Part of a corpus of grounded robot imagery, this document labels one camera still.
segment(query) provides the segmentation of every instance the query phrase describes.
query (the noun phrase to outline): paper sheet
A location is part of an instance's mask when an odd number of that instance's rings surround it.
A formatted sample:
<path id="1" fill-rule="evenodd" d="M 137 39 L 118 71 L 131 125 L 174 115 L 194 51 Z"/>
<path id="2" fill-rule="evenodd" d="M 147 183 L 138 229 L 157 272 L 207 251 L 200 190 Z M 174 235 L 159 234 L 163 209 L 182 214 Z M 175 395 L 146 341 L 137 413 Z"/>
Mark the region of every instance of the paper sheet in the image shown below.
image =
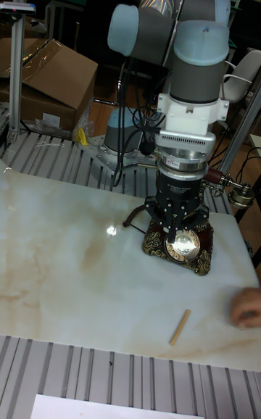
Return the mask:
<path id="1" fill-rule="evenodd" d="M 193 419 L 196 416 L 36 395 L 31 419 Z"/>

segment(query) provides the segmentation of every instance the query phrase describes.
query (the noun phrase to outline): floor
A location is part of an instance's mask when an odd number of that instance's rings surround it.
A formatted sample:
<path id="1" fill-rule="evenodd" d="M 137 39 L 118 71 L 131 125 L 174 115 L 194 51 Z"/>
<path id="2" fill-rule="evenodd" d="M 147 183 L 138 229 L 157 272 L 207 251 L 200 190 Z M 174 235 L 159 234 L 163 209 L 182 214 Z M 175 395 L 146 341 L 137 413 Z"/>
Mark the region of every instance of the floor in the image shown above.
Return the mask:
<path id="1" fill-rule="evenodd" d="M 103 70 L 100 69 L 96 79 L 96 87 L 94 91 L 94 96 L 100 99 L 116 101 L 116 82 L 118 78 L 118 72 L 115 70 Z M 138 79 L 139 87 L 139 98 L 141 104 L 143 100 L 144 89 L 148 86 L 147 80 L 145 78 Z M 130 78 L 130 84 L 128 87 L 127 94 L 127 103 L 129 107 L 136 108 L 136 95 L 135 95 L 135 85 L 133 77 Z M 90 120 L 94 122 L 94 136 L 100 136 L 105 134 L 107 121 L 109 119 L 110 113 L 112 112 L 113 107 L 106 104 L 94 103 L 91 109 Z M 221 137 L 220 127 L 216 127 L 217 134 L 217 143 Z M 220 147 L 220 151 L 223 148 L 226 148 L 229 145 L 230 139 L 227 138 L 224 140 Z M 240 170 L 244 160 L 246 159 L 247 152 L 252 147 L 249 145 L 242 145 L 239 149 L 238 154 L 236 155 L 233 164 L 231 165 L 230 174 L 233 179 L 236 178 L 238 171 Z M 216 161 L 221 161 L 222 156 L 217 158 Z M 244 169 L 244 176 L 242 181 L 249 182 L 251 185 L 257 180 L 258 176 L 261 174 L 261 160 L 252 159 L 246 164 Z M 255 253 L 261 242 L 261 211 L 254 201 L 253 206 L 246 212 L 245 216 L 239 223 L 239 227 L 243 237 L 251 244 L 253 252 Z M 261 283 L 261 265 L 257 269 L 257 275 Z"/>

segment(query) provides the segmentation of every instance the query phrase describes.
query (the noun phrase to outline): person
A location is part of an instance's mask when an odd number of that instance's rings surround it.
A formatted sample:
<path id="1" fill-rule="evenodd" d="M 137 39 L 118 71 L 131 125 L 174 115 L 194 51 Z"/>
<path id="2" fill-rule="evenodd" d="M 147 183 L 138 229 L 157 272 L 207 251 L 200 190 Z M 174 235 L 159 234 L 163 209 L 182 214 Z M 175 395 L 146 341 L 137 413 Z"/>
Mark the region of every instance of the person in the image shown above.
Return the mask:
<path id="1" fill-rule="evenodd" d="M 246 288 L 232 298 L 231 323 L 239 328 L 261 327 L 261 289 Z"/>

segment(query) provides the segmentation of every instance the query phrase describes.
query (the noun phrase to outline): white marble surface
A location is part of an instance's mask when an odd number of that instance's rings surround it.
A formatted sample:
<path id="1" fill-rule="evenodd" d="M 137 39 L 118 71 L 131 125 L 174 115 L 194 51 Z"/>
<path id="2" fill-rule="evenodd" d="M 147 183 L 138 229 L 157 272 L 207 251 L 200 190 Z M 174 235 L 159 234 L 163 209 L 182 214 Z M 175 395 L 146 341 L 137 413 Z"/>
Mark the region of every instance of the white marble surface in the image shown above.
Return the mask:
<path id="1" fill-rule="evenodd" d="M 36 395 L 31 419 L 194 419 L 196 416 Z"/>
<path id="2" fill-rule="evenodd" d="M 142 200 L 34 178 L 0 162 L 0 333 L 261 370 L 261 329 L 227 321 L 257 277 L 233 217 L 212 215 L 212 269 L 147 257 L 122 221 Z M 144 230 L 149 216 L 138 220 Z M 185 309 L 191 316 L 168 344 Z"/>

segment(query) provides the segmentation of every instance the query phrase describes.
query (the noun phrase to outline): robotic arm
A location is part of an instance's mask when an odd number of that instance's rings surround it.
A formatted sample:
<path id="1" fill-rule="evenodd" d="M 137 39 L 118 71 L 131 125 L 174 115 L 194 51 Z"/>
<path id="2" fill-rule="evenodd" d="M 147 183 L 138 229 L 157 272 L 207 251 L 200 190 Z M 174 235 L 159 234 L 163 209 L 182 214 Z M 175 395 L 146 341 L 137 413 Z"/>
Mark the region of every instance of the robotic arm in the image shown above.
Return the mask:
<path id="1" fill-rule="evenodd" d="M 208 181 L 223 188 L 233 182 L 207 164 L 215 144 L 208 127 L 228 113 L 229 103 L 219 95 L 229 14 L 229 0 L 143 0 L 139 8 L 119 5 L 112 16 L 111 49 L 170 70 L 157 104 L 165 115 L 155 136 L 157 194 L 145 201 L 170 241 L 209 217 L 203 205 Z M 233 186 L 243 195 L 243 186 Z M 244 188 L 247 196 L 250 186 Z"/>

